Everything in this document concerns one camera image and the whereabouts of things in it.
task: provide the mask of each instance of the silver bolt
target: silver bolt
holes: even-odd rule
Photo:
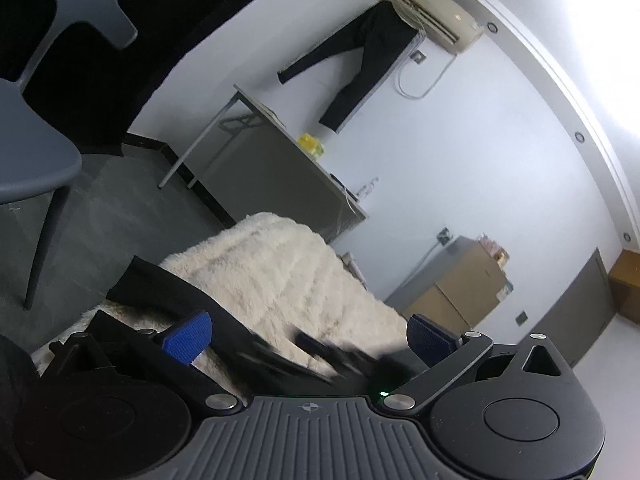
[[[402,394],[394,394],[385,397],[383,400],[385,406],[391,408],[392,410],[396,410],[398,412],[402,412],[403,410],[410,410],[415,406],[415,400],[408,395]]]
[[[212,410],[230,410],[238,404],[238,399],[229,394],[214,394],[207,397],[204,403]]]

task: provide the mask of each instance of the ribbed gray plate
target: ribbed gray plate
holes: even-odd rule
[[[136,480],[461,478],[412,422],[380,416],[362,398],[256,397],[244,412],[205,420],[178,455]]]

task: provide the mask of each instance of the chair leg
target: chair leg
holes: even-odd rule
[[[51,239],[56,232],[56,226],[62,215],[62,210],[65,208],[66,200],[69,198],[71,192],[70,186],[63,186],[53,192],[51,203],[47,215],[40,231],[40,238],[38,240],[38,246],[36,247],[35,255],[33,256],[33,264],[31,265],[31,273],[29,275],[29,283],[27,285],[27,294],[24,299],[24,309],[31,310],[33,306],[33,298],[36,295],[36,288],[38,288],[38,280],[40,279],[40,273],[44,266],[44,261],[47,258],[49,252],[49,246],[51,245]]]

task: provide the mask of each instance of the cream fur blanket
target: cream fur blanket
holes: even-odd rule
[[[215,298],[284,357],[320,372],[328,371],[326,364],[289,341],[291,326],[369,354],[406,345],[406,321],[364,290],[319,235],[290,219],[270,213],[247,217],[232,229],[172,254],[161,267]],[[114,303],[97,308],[136,329],[160,331],[169,325],[166,319],[140,316]],[[94,312],[85,313],[55,340],[80,332]],[[52,354],[43,346],[32,357],[42,372]],[[210,349],[194,365],[237,393]]]

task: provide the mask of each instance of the yellow object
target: yellow object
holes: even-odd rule
[[[309,134],[302,134],[298,138],[298,144],[313,158],[319,158],[324,153],[324,148],[320,141]]]

